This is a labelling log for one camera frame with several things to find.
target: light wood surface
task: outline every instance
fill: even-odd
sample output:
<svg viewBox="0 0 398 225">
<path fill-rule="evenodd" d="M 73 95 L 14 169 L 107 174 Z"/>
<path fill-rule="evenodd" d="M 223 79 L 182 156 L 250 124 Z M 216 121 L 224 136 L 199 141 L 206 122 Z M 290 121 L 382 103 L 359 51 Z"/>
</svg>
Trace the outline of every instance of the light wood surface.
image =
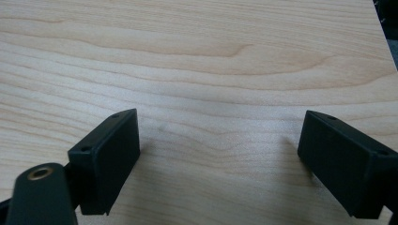
<svg viewBox="0 0 398 225">
<path fill-rule="evenodd" d="M 297 156 L 306 110 L 398 149 L 398 75 L 371 0 L 0 2 L 0 200 L 112 113 L 142 155 L 80 224 L 387 224 Z"/>
</svg>

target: wooden table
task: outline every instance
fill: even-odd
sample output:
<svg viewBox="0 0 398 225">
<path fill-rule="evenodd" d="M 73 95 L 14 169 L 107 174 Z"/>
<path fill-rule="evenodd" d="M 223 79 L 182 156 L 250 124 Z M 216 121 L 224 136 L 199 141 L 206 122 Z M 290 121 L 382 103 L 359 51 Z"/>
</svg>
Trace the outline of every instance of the wooden table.
<svg viewBox="0 0 398 225">
<path fill-rule="evenodd" d="M 398 76 L 371 0 L 0 3 L 0 199 L 136 108 L 142 155 L 80 224 L 387 224 L 297 156 L 306 110 L 398 149 Z"/>
</svg>

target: black plastic bracket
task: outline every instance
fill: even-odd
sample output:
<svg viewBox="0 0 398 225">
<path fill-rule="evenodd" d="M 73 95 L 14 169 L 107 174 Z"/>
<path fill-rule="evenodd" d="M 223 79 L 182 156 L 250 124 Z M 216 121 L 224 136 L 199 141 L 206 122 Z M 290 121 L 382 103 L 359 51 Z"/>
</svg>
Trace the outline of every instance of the black plastic bracket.
<svg viewBox="0 0 398 225">
<path fill-rule="evenodd" d="M 345 122 L 307 111 L 298 156 L 350 216 L 398 212 L 398 153 Z"/>
<path fill-rule="evenodd" d="M 109 214 L 140 156 L 137 111 L 111 115 L 69 151 L 69 164 L 38 165 L 16 180 L 0 202 L 0 224 L 77 224 L 84 215 Z"/>
</svg>

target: wood grain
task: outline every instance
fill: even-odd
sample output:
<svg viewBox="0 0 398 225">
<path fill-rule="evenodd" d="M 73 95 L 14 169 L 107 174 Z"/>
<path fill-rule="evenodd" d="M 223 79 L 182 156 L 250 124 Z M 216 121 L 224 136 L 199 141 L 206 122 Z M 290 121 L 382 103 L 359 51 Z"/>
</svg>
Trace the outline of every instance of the wood grain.
<svg viewBox="0 0 398 225">
<path fill-rule="evenodd" d="M 0 199 L 136 108 L 142 155 L 81 224 L 354 219 L 297 157 L 306 110 L 398 149 L 398 77 L 372 1 L 0 2 Z"/>
</svg>

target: dark object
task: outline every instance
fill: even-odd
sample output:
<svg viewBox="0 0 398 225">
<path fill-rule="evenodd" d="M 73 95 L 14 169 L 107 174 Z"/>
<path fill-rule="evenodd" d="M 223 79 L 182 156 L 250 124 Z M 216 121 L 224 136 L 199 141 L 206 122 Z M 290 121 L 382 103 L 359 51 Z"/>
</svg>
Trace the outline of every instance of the dark object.
<svg viewBox="0 0 398 225">
<path fill-rule="evenodd" d="M 41 164 L 22 173 L 13 197 L 0 203 L 0 224 L 77 224 L 109 214 L 140 156 L 136 110 L 108 117 L 69 151 L 69 164 Z"/>
<path fill-rule="evenodd" d="M 398 0 L 374 0 L 386 39 L 398 40 Z"/>
<path fill-rule="evenodd" d="M 350 216 L 398 212 L 398 153 L 345 122 L 307 111 L 298 156 Z"/>
</svg>

